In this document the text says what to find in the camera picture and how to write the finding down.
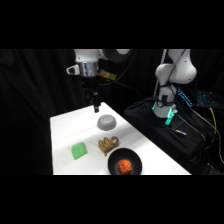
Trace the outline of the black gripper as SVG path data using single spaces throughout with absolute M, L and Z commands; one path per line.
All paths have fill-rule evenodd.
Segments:
M 84 77 L 83 88 L 89 102 L 97 102 L 99 100 L 98 81 L 96 77 Z M 94 103 L 94 112 L 97 113 L 100 110 L 101 101 L 98 106 Z

